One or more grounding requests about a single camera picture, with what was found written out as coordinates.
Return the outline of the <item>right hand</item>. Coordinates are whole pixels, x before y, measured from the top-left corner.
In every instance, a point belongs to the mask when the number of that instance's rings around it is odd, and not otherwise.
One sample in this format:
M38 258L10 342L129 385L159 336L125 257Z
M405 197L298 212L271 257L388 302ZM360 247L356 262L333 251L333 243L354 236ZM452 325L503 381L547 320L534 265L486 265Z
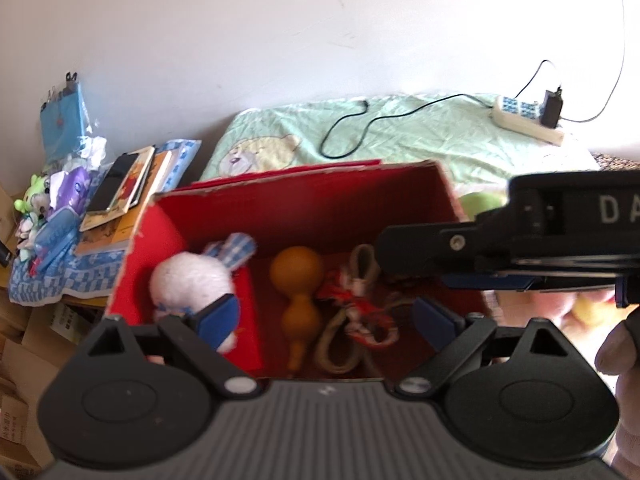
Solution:
M597 370L616 376L615 396L620 408L617 451L612 466L627 479L639 478L639 308L608 334L596 356Z

